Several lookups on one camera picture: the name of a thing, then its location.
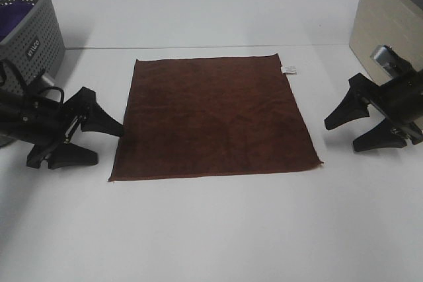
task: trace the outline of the white table surface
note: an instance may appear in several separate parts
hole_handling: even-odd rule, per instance
[[[347,45],[68,50],[58,84],[81,86],[122,121],[135,59],[270,55],[325,163],[301,173],[108,183],[117,138],[78,132],[93,167],[25,167],[0,156],[0,281],[423,281],[423,147],[352,152],[381,119],[326,131],[363,71]]]
[[[68,48],[347,44],[358,0],[53,0]]]

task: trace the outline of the beige box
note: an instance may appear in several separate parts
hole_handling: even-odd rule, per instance
[[[371,58],[378,45],[391,46],[419,71],[423,69],[423,0],[360,0],[350,47],[378,84],[391,78]],[[418,120],[423,127],[423,119]]]

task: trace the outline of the laundry basket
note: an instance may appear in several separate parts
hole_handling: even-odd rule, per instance
[[[29,85],[44,70],[51,77],[56,75],[65,48],[52,0],[0,0],[0,6],[17,1],[33,7],[0,42],[0,60],[8,59],[15,64]],[[6,65],[5,72],[7,80],[0,89],[22,94],[20,85]]]

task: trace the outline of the towel tag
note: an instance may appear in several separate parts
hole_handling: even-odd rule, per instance
[[[297,74],[297,68],[293,65],[282,66],[282,74]]]

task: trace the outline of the purple cloth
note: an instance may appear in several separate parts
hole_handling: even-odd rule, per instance
[[[0,6],[0,42],[30,12],[33,5],[23,1],[15,1],[11,5]]]

